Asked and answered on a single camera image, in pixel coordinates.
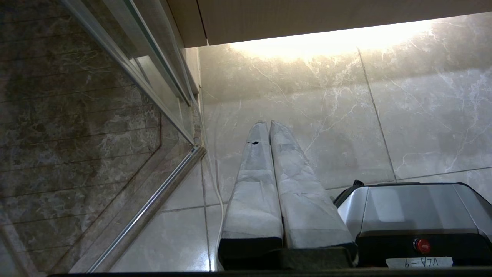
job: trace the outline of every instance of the shower door frame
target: shower door frame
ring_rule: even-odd
[[[162,111],[162,113],[169,119],[171,124],[178,129],[181,135],[189,142],[191,145],[195,145],[195,140],[193,136],[186,130],[182,122],[172,114],[171,110],[166,106],[164,101],[160,99],[155,90],[148,84],[145,77],[140,73],[139,69],[131,62],[131,60],[123,53],[121,48],[115,43],[111,36],[106,32],[106,30],[100,25],[98,20],[93,16],[93,14],[87,9],[87,7],[82,3],[81,0],[61,0],[64,6],[75,16],[78,21],[85,27],[89,34],[104,48],[108,54],[113,57],[113,59],[123,68],[123,70],[130,76],[135,85],[144,92],[149,98],[155,103],[155,105]],[[191,100],[188,94],[184,91],[183,87],[180,85],[176,78],[176,73],[173,68],[169,65],[166,57],[160,50],[159,46],[156,44],[152,34],[147,29],[145,22],[143,22],[140,16],[133,17],[135,23],[140,27],[144,27],[141,30],[147,37],[147,42],[150,44],[155,54],[161,61],[164,68],[170,73],[166,76],[168,79],[174,80],[173,85],[176,85],[182,99],[191,106]]]
[[[171,124],[179,131],[181,135],[192,145],[192,149],[188,154],[181,160],[181,162],[173,169],[171,174],[167,179],[159,186],[159,188],[153,193],[153,195],[147,200],[147,202],[140,208],[140,210],[134,215],[134,217],[128,222],[125,228],[114,238],[111,244],[106,248],[106,250],[101,253],[101,255],[94,261],[94,263],[87,269],[87,273],[94,273],[97,271],[98,267],[104,262],[106,257],[118,246],[123,237],[127,235],[130,229],[135,225],[135,223],[142,217],[142,215],[154,204],[156,199],[169,187],[169,185],[175,180],[176,176],[181,172],[187,164],[197,155],[200,155],[200,149],[203,148],[201,145],[197,144],[193,136],[186,130],[184,124],[176,118],[176,116],[171,112],[171,110],[166,106],[165,102],[158,96],[156,91],[146,80],[146,77],[142,75],[138,65],[134,64],[122,51],[122,49],[115,43],[111,36],[106,32],[106,30],[101,26],[94,15],[87,9],[87,7],[82,3],[81,0],[60,0],[62,4],[72,13],[74,17],[85,27],[89,34],[104,48],[108,54],[123,68],[123,70],[130,76],[130,79],[135,83],[135,85],[145,93],[149,98],[155,103],[155,105],[160,109],[160,111],[169,119]],[[132,14],[132,20],[140,27],[140,31],[147,38],[147,43],[150,45],[151,49],[157,55],[159,62],[163,65],[165,71],[169,74],[168,76],[163,76],[164,80],[171,79],[173,81],[174,87],[170,84],[171,90],[177,88],[179,95],[182,100],[189,107],[193,107],[193,101],[190,99],[192,97],[192,92],[184,90],[182,85],[177,79],[177,74],[174,69],[170,66],[165,55],[157,45],[154,37],[152,36],[149,28],[147,27],[144,19],[139,13],[137,7],[135,6],[133,0],[122,0],[122,5],[130,11]]]

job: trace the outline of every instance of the marble wall tile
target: marble wall tile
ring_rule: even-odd
[[[146,104],[135,86],[0,103],[0,123],[32,121]]]
[[[0,81],[0,102],[131,86],[118,67],[22,80]]]
[[[160,114],[160,129],[161,129],[161,140],[178,140],[179,131],[173,124],[164,116]]]
[[[19,252],[21,261],[31,260],[36,269],[40,272],[47,272],[55,265],[55,263],[63,257],[70,247],[55,247],[50,249],[35,250],[29,252]]]
[[[0,61],[60,55],[99,49],[97,42],[87,33],[66,35],[61,41],[57,36],[0,43]]]
[[[38,20],[67,15],[67,10],[56,0],[5,0],[2,1],[0,22]]]
[[[99,214],[124,185],[113,183],[2,198],[0,204],[4,211],[0,212],[0,224]]]
[[[153,152],[159,128],[0,147],[0,171]]]
[[[70,246],[97,218],[76,215],[3,226],[17,252]]]
[[[325,188],[394,178],[355,47],[289,60],[217,45],[201,48],[200,61],[209,153],[218,161],[224,201],[258,120],[292,129]],[[207,187],[206,203],[217,203]]]
[[[361,49],[397,178],[492,165],[492,13]]]
[[[0,173],[0,197],[127,182],[150,153]]]
[[[0,146],[117,133],[158,127],[153,105],[0,125]]]
[[[4,23],[2,24],[0,42],[82,32],[84,29],[75,18],[70,16]]]
[[[1,80],[14,80],[54,74],[114,67],[116,62],[102,50],[0,62]]]

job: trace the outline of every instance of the marble floor tile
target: marble floor tile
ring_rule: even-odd
[[[492,189],[491,189],[492,169],[491,168],[446,173],[446,174],[439,174],[439,175],[420,177],[420,178],[410,178],[410,179],[402,180],[400,182],[420,182],[420,183],[462,182],[469,185],[476,192],[478,192],[485,199],[487,199],[487,201],[492,203]]]
[[[204,208],[160,212],[112,272],[208,271]]]
[[[202,168],[198,162],[169,196],[161,211],[203,205]]]
[[[224,213],[226,209],[227,209],[227,204],[224,204]],[[207,236],[209,238],[210,270],[216,271],[215,246],[217,243],[220,219],[222,217],[220,205],[213,205],[213,206],[206,207],[206,213],[207,213]]]
[[[200,49],[209,153],[217,159],[223,200],[230,197],[247,134],[258,120],[292,129],[325,188],[356,178],[393,179],[357,49],[287,56],[265,58],[235,44]],[[210,188],[206,182],[206,203],[217,203]]]
[[[397,179],[492,165],[492,13],[361,49]]]

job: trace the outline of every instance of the white cable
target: white cable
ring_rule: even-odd
[[[169,22],[169,19],[167,18],[167,15],[165,13],[164,13],[164,21],[166,23],[167,29],[170,32],[171,41],[173,43],[174,51],[176,51],[176,53],[178,55],[178,60],[179,60],[180,65],[181,65],[181,69],[183,70],[183,75],[185,76],[184,77],[184,80],[186,82],[186,86],[187,86],[187,89],[188,89],[189,96],[191,98],[191,101],[193,102],[193,105],[195,106],[195,109],[198,112],[198,119],[200,120],[200,128],[202,129],[202,137],[203,137],[205,146],[208,149],[210,149],[209,143],[208,143],[208,140],[207,140],[207,133],[206,133],[206,130],[205,130],[205,124],[204,124],[204,121],[203,121],[203,118],[202,118],[202,115],[201,115],[201,111],[200,111],[200,108],[198,107],[198,103],[195,100],[195,97],[193,95],[193,92],[191,91],[191,85],[190,85],[190,82],[189,82],[188,74],[186,72],[186,67],[185,67],[185,64],[183,62],[183,59],[181,57],[181,52],[180,52],[180,50],[178,48],[178,43],[176,42],[176,39],[174,37],[173,28],[171,27],[171,23]],[[222,225],[224,223],[224,203],[222,202],[222,197],[220,196],[220,192],[219,192],[219,189],[218,189],[219,188],[219,185],[218,185],[218,168],[217,168],[218,164],[217,164],[217,160],[215,160],[215,182],[214,182],[214,177],[213,177],[212,169],[211,169],[212,160],[210,158],[210,154],[209,154],[208,151],[206,152],[205,156],[207,158],[207,162],[205,163],[205,165],[207,167],[207,172],[209,173],[210,180],[212,181],[213,187],[215,189],[215,195],[218,198],[218,201],[219,201],[219,204],[220,204],[220,210],[221,210],[221,218],[220,218],[220,225],[219,225],[219,229],[218,229],[218,236],[217,236],[217,241],[215,242],[215,262],[214,262],[215,269],[214,269],[214,271],[216,271],[216,269],[217,269],[217,251],[218,251],[218,245],[220,243],[220,234],[222,233]]]

